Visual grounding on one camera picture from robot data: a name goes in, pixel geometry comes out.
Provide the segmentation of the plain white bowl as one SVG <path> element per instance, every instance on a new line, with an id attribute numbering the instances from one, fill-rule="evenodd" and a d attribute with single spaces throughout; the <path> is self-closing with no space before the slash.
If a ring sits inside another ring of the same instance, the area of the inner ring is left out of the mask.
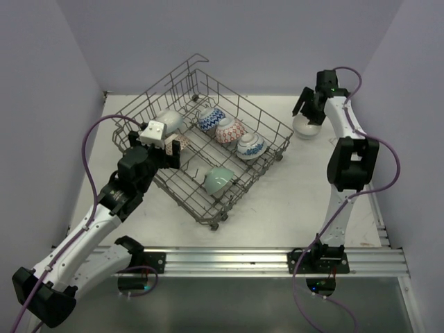
<path id="1" fill-rule="evenodd" d="M 316 124 L 310 124 L 309 120 L 302 114 L 297 114 L 293 118 L 293 131 L 296 136 L 301 139 L 313 139 L 321 131 L 321 126 Z"/>

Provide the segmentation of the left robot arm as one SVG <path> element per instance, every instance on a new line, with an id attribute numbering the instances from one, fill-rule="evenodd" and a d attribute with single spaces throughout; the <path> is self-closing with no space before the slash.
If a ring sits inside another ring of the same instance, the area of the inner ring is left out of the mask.
<path id="1" fill-rule="evenodd" d="M 33 268 L 21 267 L 12 283 L 22 311 L 36 316 L 39 326 L 55 328 L 74 310 L 80 295 L 119 271 L 137 272 L 144 264 L 143 247 L 130 237 L 120 237 L 103 259 L 87 258 L 101 241 L 117 229 L 142 203 L 160 169 L 179 169 L 181 143 L 171 141 L 167 153 L 162 140 L 129 135 L 130 148 L 117 162 L 117 170 L 96 193 L 82 223 Z"/>

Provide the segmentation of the red dotted pattern bowl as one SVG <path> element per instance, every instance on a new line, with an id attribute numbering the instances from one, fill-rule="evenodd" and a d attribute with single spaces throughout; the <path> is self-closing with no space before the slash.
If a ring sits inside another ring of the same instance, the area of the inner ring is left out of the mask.
<path id="1" fill-rule="evenodd" d="M 173 133 L 165 139 L 165 151 L 167 155 L 173 155 L 173 141 L 180 143 L 180 150 L 187 148 L 191 144 L 191 140 L 185 136 L 178 133 Z"/>

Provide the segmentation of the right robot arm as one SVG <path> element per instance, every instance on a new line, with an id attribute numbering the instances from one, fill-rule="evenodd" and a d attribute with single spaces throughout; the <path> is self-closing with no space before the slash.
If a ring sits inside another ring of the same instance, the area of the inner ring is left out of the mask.
<path id="1" fill-rule="evenodd" d="M 336 71 L 322 70 L 316 75 L 315 88 L 305 87 L 293 109 L 296 130 L 308 136 L 309 128 L 322 126 L 329 120 L 336 145 L 327 165 L 327 180 L 331 185 L 330 201 L 325 221 L 307 249 L 294 249 L 287 255 L 293 274 L 323 274 L 336 271 L 349 273 L 345 253 L 345 231 L 353 204 L 371 181 L 379 143 L 362 135 L 353 127 L 351 111 L 345 111 L 350 93 L 339 85 Z"/>

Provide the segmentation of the pale green bowl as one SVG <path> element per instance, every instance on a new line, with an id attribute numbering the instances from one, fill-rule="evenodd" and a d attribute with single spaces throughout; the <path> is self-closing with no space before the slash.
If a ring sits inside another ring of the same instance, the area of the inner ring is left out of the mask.
<path id="1" fill-rule="evenodd" d="M 214 167 L 205 174 L 204 188 L 209 195 L 224 188 L 234 177 L 234 171 L 225 167 Z"/>

